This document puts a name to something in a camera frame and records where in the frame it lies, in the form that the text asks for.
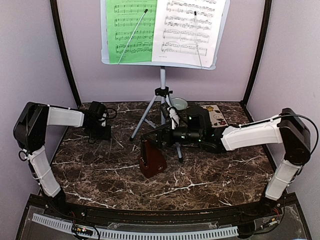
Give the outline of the red wooden metronome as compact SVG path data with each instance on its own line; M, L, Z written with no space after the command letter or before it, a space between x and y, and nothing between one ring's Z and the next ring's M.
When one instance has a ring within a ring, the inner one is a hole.
M142 139L138 164L141 173L147 178L162 173L167 168L167 162L162 152L150 141Z

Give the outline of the light blue music stand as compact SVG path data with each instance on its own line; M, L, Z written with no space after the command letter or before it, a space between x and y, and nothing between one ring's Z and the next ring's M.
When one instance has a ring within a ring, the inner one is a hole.
M166 86L166 67L213 70L228 10L227 0L103 0L101 60L107 65L160 66L163 129L179 125Z

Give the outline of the white sheet music page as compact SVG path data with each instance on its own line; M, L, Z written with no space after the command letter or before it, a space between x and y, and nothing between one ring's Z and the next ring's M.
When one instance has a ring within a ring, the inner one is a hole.
M214 69L228 16L228 0L159 0L152 62Z

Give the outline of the green sheet music page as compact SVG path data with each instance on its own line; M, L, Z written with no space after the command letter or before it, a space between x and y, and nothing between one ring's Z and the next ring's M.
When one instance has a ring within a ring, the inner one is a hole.
M151 62L156 0L107 0L106 32L110 64Z

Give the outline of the clear metronome front cover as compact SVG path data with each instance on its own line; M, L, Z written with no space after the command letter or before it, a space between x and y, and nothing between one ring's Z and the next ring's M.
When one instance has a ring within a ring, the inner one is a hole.
M100 164L109 160L113 148L113 139L101 141L93 152L93 163Z

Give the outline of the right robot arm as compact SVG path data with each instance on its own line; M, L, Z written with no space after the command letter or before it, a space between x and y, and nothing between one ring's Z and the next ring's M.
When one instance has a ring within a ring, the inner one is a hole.
M266 217L302 167L310 160L315 148L311 146L311 133L302 122L304 116L284 108L279 115L261 121L237 126L213 127L210 112L202 106L186 109L186 126L180 126L179 115L173 107L161 104L161 110L170 121L143 134L140 142L139 167L146 178L167 168L161 152L164 144L197 144L202 150L222 154L236 149L283 144L285 154L274 176L266 186L264 199L255 205L255 213Z

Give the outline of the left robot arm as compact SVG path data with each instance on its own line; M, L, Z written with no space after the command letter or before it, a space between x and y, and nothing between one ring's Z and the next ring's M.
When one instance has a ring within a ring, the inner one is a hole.
M24 154L21 161L28 162L33 178L43 194L53 200L51 210L60 218L67 218L70 206L64 202L65 193L56 180L47 159L45 142L48 126L83 128L89 141L111 139L111 126L107 124L110 109L93 101L88 109L72 109L49 104L28 102L21 112L13 136Z

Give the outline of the celadon green bowl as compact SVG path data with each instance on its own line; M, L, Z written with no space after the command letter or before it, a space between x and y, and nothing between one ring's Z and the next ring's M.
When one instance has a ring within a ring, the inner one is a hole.
M183 111L188 107L188 102L180 97L172 98L171 103L178 111Z

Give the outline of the floral square plate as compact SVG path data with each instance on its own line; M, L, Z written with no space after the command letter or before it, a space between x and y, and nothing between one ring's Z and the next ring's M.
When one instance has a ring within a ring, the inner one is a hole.
M200 107L208 111L208 114L204 114L204 119L202 121L204 127L209 127L209 122L211 123L212 128L223 128L228 126L225 116L217 105L207 104L200 105Z

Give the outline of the small circuit board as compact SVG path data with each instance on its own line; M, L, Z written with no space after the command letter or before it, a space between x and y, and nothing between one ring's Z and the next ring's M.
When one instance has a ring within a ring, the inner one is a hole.
M81 225L73 225L71 227L71 232L79 236L88 236L88 237L91 237L94 233L91 229Z

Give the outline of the black front rail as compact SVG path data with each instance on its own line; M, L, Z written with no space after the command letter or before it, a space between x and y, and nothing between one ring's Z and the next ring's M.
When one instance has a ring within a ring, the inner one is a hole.
M182 211L137 211L120 210L75 203L67 203L67 209L75 213L76 223L106 226L109 223L120 224L200 224L217 222L218 224L246 224L263 215L258 214L260 203L252 202L235 206Z

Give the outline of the left black frame post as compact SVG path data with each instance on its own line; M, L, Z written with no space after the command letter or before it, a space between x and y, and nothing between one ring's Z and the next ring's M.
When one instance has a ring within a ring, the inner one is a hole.
M52 15L52 20L53 20L53 25L54 25L54 30L55 30L55 35L60 51L60 56L62 59L64 71L68 80L68 84L74 99L74 102L77 107L80 107L82 105L82 101L80 98L79 91L76 86L76 81L72 72L69 56L67 53L67 48L64 40L64 34L63 34L63 29L61 25L61 20L60 20L60 14L59 14L59 9L58 9L58 1L57 0L50 0L50 9L51 9L51 15Z

